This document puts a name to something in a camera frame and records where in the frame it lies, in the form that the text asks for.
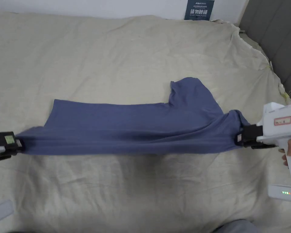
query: white wall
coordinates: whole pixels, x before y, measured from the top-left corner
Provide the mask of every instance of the white wall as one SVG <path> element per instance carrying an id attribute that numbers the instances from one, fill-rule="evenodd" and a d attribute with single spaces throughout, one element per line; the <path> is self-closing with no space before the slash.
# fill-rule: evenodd
<path id="1" fill-rule="evenodd" d="M 210 20 L 238 23 L 247 0 L 215 0 Z M 187 0 L 0 0 L 0 11 L 123 18 L 156 15 L 183 19 Z"/>

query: mattress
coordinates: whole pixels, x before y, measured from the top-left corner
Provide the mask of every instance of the mattress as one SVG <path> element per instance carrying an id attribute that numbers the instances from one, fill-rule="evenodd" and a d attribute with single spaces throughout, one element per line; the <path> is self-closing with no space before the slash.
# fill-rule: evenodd
<path id="1" fill-rule="evenodd" d="M 170 81 L 199 78 L 226 113 L 256 123 L 285 104 L 266 57 L 224 22 L 0 14 L 0 131 L 43 126 L 54 99 L 168 102 Z M 0 161 L 0 232 L 211 232 L 236 219 L 291 232 L 290 184 L 276 148 L 220 154 L 17 156 Z"/>

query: t-shirt sleeve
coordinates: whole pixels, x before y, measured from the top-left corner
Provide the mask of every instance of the t-shirt sleeve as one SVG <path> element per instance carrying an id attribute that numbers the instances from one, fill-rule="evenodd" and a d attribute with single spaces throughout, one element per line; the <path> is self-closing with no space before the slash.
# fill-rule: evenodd
<path id="1" fill-rule="evenodd" d="M 223 114 L 211 92 L 197 78 L 187 77 L 170 83 L 169 104 L 192 110 L 211 110 Z"/>

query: blue sign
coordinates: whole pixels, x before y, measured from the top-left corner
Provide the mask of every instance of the blue sign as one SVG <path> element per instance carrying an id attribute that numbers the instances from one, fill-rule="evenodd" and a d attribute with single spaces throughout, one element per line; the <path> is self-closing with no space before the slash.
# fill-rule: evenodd
<path id="1" fill-rule="evenodd" d="M 214 0 L 188 0 L 184 20 L 209 20 Z"/>

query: blue t-shirt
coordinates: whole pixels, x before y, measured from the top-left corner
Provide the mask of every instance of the blue t-shirt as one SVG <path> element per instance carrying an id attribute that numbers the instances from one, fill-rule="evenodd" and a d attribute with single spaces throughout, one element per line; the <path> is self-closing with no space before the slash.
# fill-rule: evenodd
<path id="1" fill-rule="evenodd" d="M 168 103 L 115 105 L 55 100 L 44 127 L 17 135 L 26 154 L 219 153 L 238 148 L 246 119 L 224 114 L 197 78 L 171 82 Z"/>

